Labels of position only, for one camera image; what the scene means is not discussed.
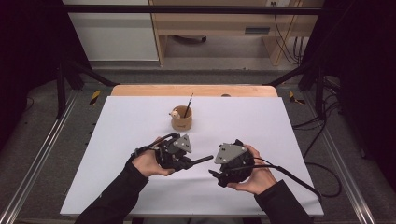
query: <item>white table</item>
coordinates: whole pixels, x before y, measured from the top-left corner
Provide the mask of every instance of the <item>white table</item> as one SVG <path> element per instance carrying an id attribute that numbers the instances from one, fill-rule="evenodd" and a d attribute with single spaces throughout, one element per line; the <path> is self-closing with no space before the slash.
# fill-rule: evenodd
<path id="1" fill-rule="evenodd" d="M 78 216 L 120 173 L 135 148 L 174 132 L 168 113 L 189 99 L 190 96 L 109 96 L 61 214 Z M 257 148 L 263 158 L 313 186 L 281 98 L 194 96 L 191 108 L 193 124 L 187 134 L 192 153 L 187 156 L 193 161 L 216 156 L 220 144 L 233 143 L 238 138 Z M 168 177 L 152 176 L 131 215 L 264 215 L 251 194 L 218 186 L 208 169 L 218 171 L 219 165 L 206 161 Z M 308 215 L 323 215 L 314 193 L 276 170 L 273 174 L 277 180 L 285 180 Z"/>

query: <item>black jacket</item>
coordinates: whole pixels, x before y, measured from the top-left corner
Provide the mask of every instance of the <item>black jacket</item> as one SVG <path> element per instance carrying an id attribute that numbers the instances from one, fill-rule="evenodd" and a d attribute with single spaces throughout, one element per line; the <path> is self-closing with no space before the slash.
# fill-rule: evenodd
<path id="1" fill-rule="evenodd" d="M 147 177 L 127 163 L 117 178 L 78 216 L 76 224 L 121 224 L 148 182 Z M 283 180 L 254 198 L 272 224 L 312 223 Z"/>

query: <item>human hand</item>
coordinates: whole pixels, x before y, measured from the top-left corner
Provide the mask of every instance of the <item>human hand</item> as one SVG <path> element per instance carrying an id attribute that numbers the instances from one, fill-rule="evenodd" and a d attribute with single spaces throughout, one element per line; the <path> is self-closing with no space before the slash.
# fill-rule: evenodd
<path id="1" fill-rule="evenodd" d="M 175 171 L 174 169 L 163 169 L 157 162 L 154 150 L 144 151 L 132 161 L 132 164 L 145 177 L 151 175 L 167 176 Z"/>
<path id="2" fill-rule="evenodd" d="M 256 148 L 250 145 L 244 145 L 250 151 L 254 158 L 260 158 L 260 153 Z M 254 159 L 255 165 L 264 165 L 265 162 L 259 159 Z M 261 194 L 265 190 L 269 189 L 276 183 L 276 179 L 272 175 L 269 168 L 254 168 L 251 172 L 250 178 L 244 183 L 229 183 L 227 187 L 243 190 L 253 194 Z"/>

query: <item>white wall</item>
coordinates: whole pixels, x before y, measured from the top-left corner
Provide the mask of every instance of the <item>white wall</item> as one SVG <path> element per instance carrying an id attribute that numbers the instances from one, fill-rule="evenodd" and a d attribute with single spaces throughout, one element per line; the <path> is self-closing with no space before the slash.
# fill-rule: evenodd
<path id="1" fill-rule="evenodd" d="M 147 0 L 64 0 L 69 5 L 147 5 Z M 90 61 L 158 61 L 151 17 L 69 13 Z"/>

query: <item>metal bar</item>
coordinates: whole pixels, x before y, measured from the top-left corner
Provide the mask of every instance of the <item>metal bar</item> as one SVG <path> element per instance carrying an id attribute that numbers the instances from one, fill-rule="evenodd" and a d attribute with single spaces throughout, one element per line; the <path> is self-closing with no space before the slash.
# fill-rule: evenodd
<path id="1" fill-rule="evenodd" d="M 228 7 L 228 6 L 125 6 L 125 5 L 44 5 L 44 9 L 72 13 L 195 13 L 195 14 L 276 14 L 332 15 L 341 9 L 321 7 Z"/>
<path id="2" fill-rule="evenodd" d="M 313 99 L 311 98 L 310 94 L 306 94 L 305 92 L 303 92 L 303 95 L 312 113 L 315 114 Z M 346 163 L 344 162 L 336 144 L 332 140 L 332 136 L 330 135 L 329 130 L 327 130 L 326 127 L 323 130 L 322 140 L 326 146 L 326 149 L 332 160 L 332 164 L 334 165 L 334 169 L 340 177 L 344 190 L 349 197 L 349 200 L 352 204 L 353 209 L 355 210 L 356 216 L 358 217 L 359 221 L 362 224 L 375 224 L 375 220 L 370 211 L 370 208 L 368 207 L 366 201 L 361 195 L 361 191 L 359 190 L 358 185 L 353 179 L 352 174 L 349 172 Z"/>
<path id="3" fill-rule="evenodd" d="M 30 190 L 32 189 L 37 177 L 43 167 L 48 155 L 50 154 L 53 145 L 55 144 L 56 139 L 58 138 L 59 133 L 61 132 L 70 111 L 73 108 L 73 105 L 78 96 L 78 91 L 72 91 L 68 99 L 68 106 L 64 111 L 64 114 L 56 119 L 52 128 L 47 135 L 46 140 L 41 146 L 40 150 L 35 157 L 32 165 L 29 168 L 29 171 L 26 173 L 26 176 L 22 180 L 20 186 L 15 192 L 11 202 L 8 204 L 7 208 L 3 211 L 0 216 L 0 224 L 12 224 L 17 218 L 18 213 L 21 211 L 21 208 L 29 195 Z"/>

